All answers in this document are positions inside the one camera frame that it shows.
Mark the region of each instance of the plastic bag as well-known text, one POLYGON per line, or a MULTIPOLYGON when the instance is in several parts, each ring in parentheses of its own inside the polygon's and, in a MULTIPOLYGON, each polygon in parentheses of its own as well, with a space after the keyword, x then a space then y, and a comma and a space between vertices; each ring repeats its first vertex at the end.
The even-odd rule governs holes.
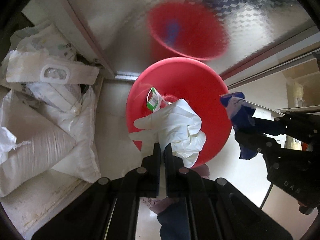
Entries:
MULTIPOLYGON (((237 132, 239 129, 250 129, 255 126, 253 114, 256 108, 244 100, 242 92, 228 93, 220 96, 220 102, 225 107, 232 127, 237 132)), ((257 156, 258 152, 240 146, 240 160, 250 160, 257 156)))
POLYGON ((42 49, 47 49, 52 56, 72 61, 76 59, 75 47, 63 37, 53 24, 40 30, 37 34, 23 38, 16 48, 16 50, 24 52, 35 52, 42 49))
POLYGON ((15 50, 10 54, 6 79, 8 82, 93 85, 98 74, 97 67, 51 56, 46 49, 36 52, 15 50))
POLYGON ((141 153, 151 155, 155 142, 164 148, 171 143, 172 153, 183 159, 184 166, 192 167, 205 143, 201 129, 201 118, 184 99, 162 108, 146 117, 134 121, 142 131, 131 133, 132 140, 142 141, 141 153))
MULTIPOLYGON (((49 24, 48 22, 33 28, 27 27, 15 32, 11 36, 11 42, 11 49, 18 48, 20 51, 31 52, 46 50, 50 55, 59 56, 61 58, 67 58, 71 60, 76 58, 76 49, 68 42, 67 39, 63 37, 63 35, 53 24, 49 24)), ((13 52, 10 51, 2 61, 2 65, 0 67, 0 85, 26 93, 27 95, 42 100, 56 108, 59 108, 59 106, 62 105, 62 108, 60 108, 62 111, 71 112, 72 114, 78 114, 80 112, 81 90, 79 85, 48 86, 43 82, 34 82, 32 85, 31 83, 27 82, 7 82, 7 68, 9 58, 12 53, 13 52), (61 104, 57 105, 56 102, 59 102, 65 97, 69 99, 63 100, 61 104)))
POLYGON ((0 124, 20 144, 0 164, 0 197, 54 166, 76 144, 74 138, 20 102, 13 90, 3 99, 0 124))
POLYGON ((98 155, 94 144, 95 95, 89 87, 83 96, 81 113, 73 116, 42 105, 37 111, 72 136, 77 145, 53 169, 94 183, 101 177, 98 155))

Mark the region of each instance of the white tiled floor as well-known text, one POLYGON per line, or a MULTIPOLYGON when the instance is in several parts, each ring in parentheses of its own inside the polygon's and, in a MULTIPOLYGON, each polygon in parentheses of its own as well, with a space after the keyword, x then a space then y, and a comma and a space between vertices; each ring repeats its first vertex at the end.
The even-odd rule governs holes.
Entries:
MULTIPOLYGON (((117 179, 141 165, 140 151, 129 138, 125 107, 131 83, 105 81, 96 114, 95 143, 101 175, 117 179)), ((136 240, 161 240, 160 223, 144 203, 140 203, 136 240)))
MULTIPOLYGON (((99 156, 101 175, 110 179, 123 176, 141 164, 139 150, 128 136, 125 106, 131 83, 105 81, 100 94, 96 115, 95 142, 99 156)), ((273 119, 271 112, 256 110, 255 117, 273 119)), ((284 145, 285 136, 276 137, 284 145)), ((221 152, 207 164, 210 179, 224 177, 257 206, 260 206, 270 186, 262 155, 239 160, 240 148, 234 139, 234 131, 221 152)), ((138 215, 136 239, 160 240, 160 224, 156 215, 141 203, 138 215)))
POLYGON ((318 215, 317 209, 308 216, 301 214, 297 200, 275 185, 262 210, 285 228, 294 240, 304 235, 318 215))

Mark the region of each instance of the white sack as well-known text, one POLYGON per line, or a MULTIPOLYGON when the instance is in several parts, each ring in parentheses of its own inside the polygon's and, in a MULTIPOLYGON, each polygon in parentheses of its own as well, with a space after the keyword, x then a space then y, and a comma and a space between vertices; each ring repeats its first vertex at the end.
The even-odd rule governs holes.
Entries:
POLYGON ((101 177, 98 155, 94 144, 95 95, 89 87, 83 95, 82 109, 78 116, 63 113, 58 109, 42 105, 37 111, 49 121, 71 135, 77 145, 53 169, 87 182, 95 182, 101 177))
POLYGON ((187 168, 195 164, 205 143, 205 134, 200 131, 201 118, 183 99, 137 119, 133 124, 142 131, 129 136, 134 141, 142 141, 143 156, 152 154, 155 142, 160 143, 162 151, 171 143, 173 155, 182 158, 187 168))
POLYGON ((0 164, 0 197, 54 166, 76 144, 75 139, 20 102, 13 90, 2 101, 0 124, 17 138, 17 144, 31 142, 8 152, 0 164))

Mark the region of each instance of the screw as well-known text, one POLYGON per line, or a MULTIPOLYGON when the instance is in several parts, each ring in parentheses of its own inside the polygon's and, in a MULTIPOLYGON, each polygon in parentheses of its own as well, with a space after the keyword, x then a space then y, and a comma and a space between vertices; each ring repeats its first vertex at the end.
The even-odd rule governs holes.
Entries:
POLYGON ((187 173, 189 172, 189 169, 187 169, 187 168, 180 168, 180 169, 179 169, 179 172, 180 172, 181 174, 187 174, 187 173))
POLYGON ((144 174, 147 172, 147 169, 145 167, 139 167, 137 168, 137 173, 144 174))
POLYGON ((217 183, 221 186, 226 185, 228 182, 225 178, 217 178, 217 183))
POLYGON ((100 178, 100 179, 98 180, 98 183, 99 183, 100 185, 106 185, 106 184, 109 183, 109 179, 106 178, 106 177, 102 177, 102 178, 100 178))
POLYGON ((274 164, 272 165, 272 167, 275 168, 276 170, 279 169, 279 166, 280 166, 279 163, 274 163, 274 164))

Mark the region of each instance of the blue cloth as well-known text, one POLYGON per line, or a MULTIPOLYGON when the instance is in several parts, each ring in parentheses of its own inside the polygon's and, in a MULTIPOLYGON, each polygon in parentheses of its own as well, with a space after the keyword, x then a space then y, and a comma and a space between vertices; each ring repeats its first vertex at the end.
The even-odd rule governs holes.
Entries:
MULTIPOLYGON (((244 100, 244 94, 242 92, 229 93, 220 96, 220 102, 226 108, 228 118, 231 120, 235 132, 239 129, 247 131, 254 130, 255 121, 252 116, 256 109, 244 100)), ((258 153, 241 144, 239 144, 239 146, 240 160, 250 160, 258 153)))
POLYGON ((191 240, 185 199, 158 214, 161 240, 191 240))

